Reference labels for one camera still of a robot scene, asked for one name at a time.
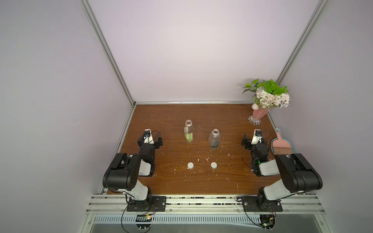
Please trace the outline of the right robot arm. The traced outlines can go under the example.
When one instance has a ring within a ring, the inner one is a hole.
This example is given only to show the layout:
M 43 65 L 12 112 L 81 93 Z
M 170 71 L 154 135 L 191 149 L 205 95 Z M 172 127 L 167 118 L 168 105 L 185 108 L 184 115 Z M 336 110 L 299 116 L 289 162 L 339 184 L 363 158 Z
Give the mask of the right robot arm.
M 269 148 L 260 130 L 252 138 L 244 135 L 241 144 L 251 153 L 250 168 L 256 176 L 281 176 L 280 180 L 260 188 L 256 198 L 243 198 L 244 206 L 254 204 L 262 211 L 269 211 L 280 207 L 283 198 L 322 188 L 321 176 L 302 154 L 276 154 L 274 160 L 268 160 Z

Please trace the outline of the blue label clear bottle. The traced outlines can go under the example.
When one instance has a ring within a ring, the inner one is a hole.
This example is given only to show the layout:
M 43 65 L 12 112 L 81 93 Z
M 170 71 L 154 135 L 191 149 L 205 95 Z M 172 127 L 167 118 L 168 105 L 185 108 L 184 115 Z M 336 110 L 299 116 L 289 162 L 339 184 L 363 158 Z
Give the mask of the blue label clear bottle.
M 220 131 L 218 129 L 213 129 L 209 136 L 209 146 L 211 148 L 217 148 L 220 143 Z

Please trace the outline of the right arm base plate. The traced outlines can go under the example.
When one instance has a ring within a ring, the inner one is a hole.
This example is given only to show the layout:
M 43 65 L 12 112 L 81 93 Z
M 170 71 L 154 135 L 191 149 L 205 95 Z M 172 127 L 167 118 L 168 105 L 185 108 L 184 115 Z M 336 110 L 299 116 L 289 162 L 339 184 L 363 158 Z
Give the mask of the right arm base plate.
M 282 212 L 280 201 L 269 201 L 265 198 L 254 196 L 241 197 L 243 209 L 246 212 Z

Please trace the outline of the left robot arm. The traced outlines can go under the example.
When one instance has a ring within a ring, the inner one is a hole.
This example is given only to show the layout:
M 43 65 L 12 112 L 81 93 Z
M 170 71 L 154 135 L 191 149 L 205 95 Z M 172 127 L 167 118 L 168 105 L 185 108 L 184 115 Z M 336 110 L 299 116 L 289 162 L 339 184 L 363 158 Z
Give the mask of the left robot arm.
M 103 187 L 129 197 L 130 205 L 149 208 L 153 204 L 151 189 L 139 177 L 155 172 L 155 150 L 163 145 L 161 134 L 146 129 L 138 140 L 139 153 L 117 153 L 103 176 Z

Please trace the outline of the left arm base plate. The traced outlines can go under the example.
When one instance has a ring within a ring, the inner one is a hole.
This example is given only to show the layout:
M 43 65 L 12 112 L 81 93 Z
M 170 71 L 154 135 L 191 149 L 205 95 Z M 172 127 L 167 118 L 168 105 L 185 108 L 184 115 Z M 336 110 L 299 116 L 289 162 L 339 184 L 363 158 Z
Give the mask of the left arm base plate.
M 167 197 L 152 196 L 143 201 L 129 201 L 128 212 L 165 212 Z

